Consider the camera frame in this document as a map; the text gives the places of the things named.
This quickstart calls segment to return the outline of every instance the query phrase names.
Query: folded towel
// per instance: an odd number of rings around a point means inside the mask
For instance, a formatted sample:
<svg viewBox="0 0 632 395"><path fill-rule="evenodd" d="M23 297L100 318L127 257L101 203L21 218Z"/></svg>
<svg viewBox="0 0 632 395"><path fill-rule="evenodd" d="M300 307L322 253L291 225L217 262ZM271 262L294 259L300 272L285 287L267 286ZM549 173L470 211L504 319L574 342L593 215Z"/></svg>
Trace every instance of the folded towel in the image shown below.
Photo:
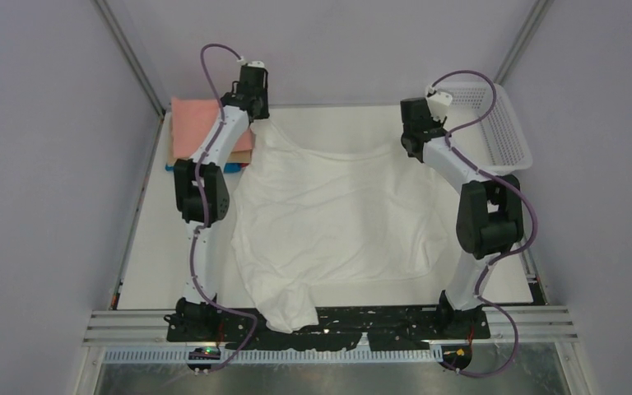
<svg viewBox="0 0 632 395"><path fill-rule="evenodd" d="M216 100L173 98L170 107L173 114L170 130L173 144L169 162L174 163L176 159L189 158L202 145L219 115L219 105ZM249 129L236 142L233 152L252 149L253 137Z"/></svg>

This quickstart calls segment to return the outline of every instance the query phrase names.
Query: gray wall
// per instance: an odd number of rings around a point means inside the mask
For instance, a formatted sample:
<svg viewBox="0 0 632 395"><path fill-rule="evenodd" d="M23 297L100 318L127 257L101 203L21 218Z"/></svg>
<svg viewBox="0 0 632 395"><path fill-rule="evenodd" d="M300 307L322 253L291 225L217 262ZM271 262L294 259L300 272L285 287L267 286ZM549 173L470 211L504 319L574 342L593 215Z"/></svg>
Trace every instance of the gray wall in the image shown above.
<svg viewBox="0 0 632 395"><path fill-rule="evenodd" d="M155 128L88 0L0 1L0 394L72 385Z"/></svg>
<svg viewBox="0 0 632 395"><path fill-rule="evenodd" d="M556 2L506 84L544 280L604 393L632 393L632 2Z"/></svg>
<svg viewBox="0 0 632 395"><path fill-rule="evenodd" d="M109 0L163 100L210 97L204 44L270 71L273 104L398 103L459 68L491 76L533 0ZM208 56L219 86L231 55Z"/></svg>

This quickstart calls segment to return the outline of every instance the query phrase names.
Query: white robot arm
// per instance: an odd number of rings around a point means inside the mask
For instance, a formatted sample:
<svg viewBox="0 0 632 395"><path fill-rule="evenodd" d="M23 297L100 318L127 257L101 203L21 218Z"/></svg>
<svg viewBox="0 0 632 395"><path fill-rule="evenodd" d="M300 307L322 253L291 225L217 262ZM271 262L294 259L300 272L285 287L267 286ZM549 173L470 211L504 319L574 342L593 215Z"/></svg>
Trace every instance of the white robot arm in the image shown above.
<svg viewBox="0 0 632 395"><path fill-rule="evenodd" d="M197 282L202 284L210 299L217 292L216 282L211 281L217 273L210 272L216 265L208 263L211 257L216 256L213 249L219 244L212 224L224 219L230 204L222 170L236 142L251 122L270 116L267 70L263 62L243 65L239 80L234 83L232 91L221 98L221 104L221 113L208 134L209 138L188 160L177 160L174 165L176 206L186 222L188 237L192 238L196 229L203 229L196 242L193 270ZM186 281L183 297L194 304L203 302L192 279Z"/></svg>
<svg viewBox="0 0 632 395"><path fill-rule="evenodd" d="M520 198L502 184L478 174L453 152L444 129L452 99L449 93L430 86L425 97L401 101L401 143L408 156L435 169L460 196L456 232L464 252L452 281L439 298L438 319L443 326L474 319L482 304L478 296L494 267L491 260L507 253L523 237ZM519 189L514 176L498 177ZM488 203L496 205L497 211L488 212Z"/></svg>

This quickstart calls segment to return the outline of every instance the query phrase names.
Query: purple cable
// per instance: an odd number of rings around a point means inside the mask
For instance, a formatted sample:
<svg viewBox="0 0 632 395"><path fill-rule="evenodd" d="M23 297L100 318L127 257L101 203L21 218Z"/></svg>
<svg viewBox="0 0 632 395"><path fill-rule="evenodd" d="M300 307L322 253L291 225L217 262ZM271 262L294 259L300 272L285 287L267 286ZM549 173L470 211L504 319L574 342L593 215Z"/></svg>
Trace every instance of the purple cable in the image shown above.
<svg viewBox="0 0 632 395"><path fill-rule="evenodd" d="M493 174L490 174L490 173L486 172L483 169L480 169L471 160L466 158L464 156L464 154L460 152L460 150L458 150L456 147L452 146L452 141L450 140L450 137L452 136L452 133L454 133L454 132L456 132L456 131L458 131L460 129L467 128L469 126L472 126L472 125L475 125L477 123L480 123L483 119L485 119L488 115L490 115L490 112L493 111L493 108L495 107L495 103L496 103L496 101L498 99L498 92L495 89L495 84L493 83L493 81L491 81L490 78L488 78L486 75L484 75L484 74L482 74L480 72L473 71L473 70L457 70L456 72L447 73L447 74L443 75L442 77L438 78L437 81L435 81L432 84L432 86L435 87L442 80L445 80L445 79L447 79L447 78L449 78L451 76L456 76L458 74L472 74L474 76L482 78L490 86L490 89L493 92L493 100L490 102L490 107L488 108L488 110L483 115L478 117L478 119L474 119L471 122L464 123L464 124L459 125L459 126L457 126L455 128L452 128L450 131L448 131L444 135L444 142L447 144L449 149L454 153L454 155L456 155L462 162L464 162L466 165L468 165L471 169L476 171L478 174L480 174L480 175L482 175L482 176L484 176L484 177L486 177L488 179L492 179L493 181L495 181L498 184L503 185L504 187L506 187L507 189L512 191L515 195L517 195L517 197L522 201L522 203L524 203L524 206L527 208L527 211L529 212L529 216L532 218L532 233L529 235L529 239L527 239L527 243L525 243L524 245L522 245L518 249L515 249L513 251L508 251L507 253L502 253L502 254L498 255L497 257L491 259L488 262L488 264L486 265L486 267L483 269L483 272L481 272L481 275L478 277L478 281L476 282L476 285L474 286L474 294L476 295L476 298L478 300L480 300L484 304L488 304L489 306L497 309L498 311L500 311L510 321L510 325L512 326L512 329L513 329L513 332L514 332L513 350L512 350L512 353L510 354L510 357L498 369L493 370L493 371L488 372L488 373L467 372L466 370L457 369L453 365L451 365L451 364L449 364L447 362L442 362L442 365L444 365L446 368L452 369L452 370L456 370L457 373L462 375L462 376L482 379L482 378L486 378L486 377L490 377L490 376L495 376L496 374L500 374L500 373L504 372L510 366L510 364L513 362L513 360L515 359L515 357L517 356L517 353L518 353L518 349L519 349L519 330L517 329L517 324L514 322L514 320L510 316L510 314L507 311L505 311L505 309L500 307L498 304L493 303L490 300L488 300L488 299L484 298L483 296L481 296L481 285L483 284L483 281L488 276L488 273L490 272L490 268L492 266L494 266L500 259L504 259L504 258L507 258L509 256L515 255L517 253L521 253L521 252L525 251L526 249L528 249L529 246L532 245L532 243L534 243L534 240L537 238L537 232L539 231L539 224L537 222L537 212L534 210L534 207L529 202L529 199L527 199L527 197L524 196L524 194L521 193L519 191L519 189L515 188L512 184L508 183L504 179L502 179L502 178L500 178L498 176L495 176Z"/></svg>
<svg viewBox="0 0 632 395"><path fill-rule="evenodd" d="M258 326L258 317L250 314L250 313L244 313L243 311L238 311L238 310L234 310L234 309L229 309L228 307L224 307L218 303L216 303L214 300L211 300L207 297L207 295L205 295L204 291L202 291L202 287L200 286L200 283L198 282L198 276L195 274L195 245L198 243L198 237L200 235L200 229L199 227L195 229L194 235L193 235L193 242L190 244L190 275L193 278L193 284L195 285L195 288L197 289L197 292L200 294L200 296L211 306L214 306L216 309L222 310L222 311L226 311L235 315L239 315L241 317L246 317L246 318L251 318L253 320L253 325L250 328L249 334L246 335L246 338L241 342L241 344L236 348L236 350L234 351L233 354L229 355L229 358L226 358L226 360L224 360L224 362L221 362L220 364L218 364L217 366L213 366L211 369L209 369L207 372L208 373L212 373L212 372L216 372L217 370L222 370L224 369L229 362L231 362L231 360L233 360L241 350L244 349L244 347L246 347L246 345L249 343L251 337L253 337L253 333L255 332L255 328Z"/></svg>
<svg viewBox="0 0 632 395"><path fill-rule="evenodd" d="M204 214L205 221L200 224L200 229L207 228L207 223L209 222L209 207L207 206L207 195L205 194L204 189L202 188L202 177L200 177L200 164L207 157L209 150L214 145L214 142L219 137L221 130L224 128L224 123L226 119L226 115L224 114L224 106L221 105L221 97L219 96L219 91L216 90L216 86L214 86L214 82L211 80L209 75L209 69L207 68L207 63L205 62L205 51L209 48L221 48L226 49L231 52L237 59L241 59L241 55L238 52L234 51L231 47L223 44L207 44L200 50L200 63L202 64L202 71L205 73L205 78L207 79L207 83L209 83L209 88L211 89L211 93L214 96L217 104L219 105L219 114L221 115L221 122L219 122L219 126L216 128L216 132L211 135L210 141L207 143L207 147L202 150L202 154L200 155L200 159L197 161L197 166L195 166L195 181L197 181L197 187L200 189L200 199L202 199L202 214Z"/></svg>
<svg viewBox="0 0 632 395"><path fill-rule="evenodd" d="M207 79L207 82L209 83L211 93L214 95L214 99L219 105L221 121L219 122L219 126L216 128L216 132L212 135L210 141L207 143L207 147L202 151L202 154L200 155L200 159L197 161L197 165L195 166L195 181L197 181L197 187L200 190L200 198L202 199L202 209L204 210L203 212L204 222L198 225L197 228L195 228L195 231L193 232L193 242L190 245L190 276L193 278L193 284L195 285L195 289L197 289L197 292L200 294L200 296L210 306L213 306L214 308L222 310L222 311L229 312L231 314L239 315L241 317L251 318L253 320L253 326L250 328L249 334L246 335L246 338L244 339L243 342L241 342L241 344L236 349L236 351L234 351L234 353L231 354L229 358L224 360L224 362L221 362L217 366L211 368L208 371L209 373L224 369L226 365L228 365L229 362L233 360L237 354L239 354L239 351L243 350L244 347L246 347L250 338L253 336L253 333L255 332L255 328L258 326L258 317L249 313L244 313L242 311L229 309L227 307L221 306L218 303L211 300L210 298L208 298L207 295L205 295L205 293L202 291L202 286L200 285L198 281L198 276L195 273L195 246L198 242L200 230L207 228L207 223L209 222L209 207L207 205L207 195L205 194L204 188L202 187L202 177L200 177L200 164L207 157L209 150L214 145L214 142L216 141L216 139L219 137L219 134L221 133L221 129L224 128L224 123L225 123L224 106L221 105L221 98L219 97L219 92L216 90L216 87L214 86L214 82L211 80L211 77L209 75L209 70L207 69L207 64L205 63L205 51L213 47L226 49L227 51L231 52L237 59L239 60L241 59L241 56L236 51L234 51L231 47L223 45L223 44L207 44L204 47L202 47L202 50L200 51L200 62L202 63L202 71L205 73L205 78Z"/></svg>

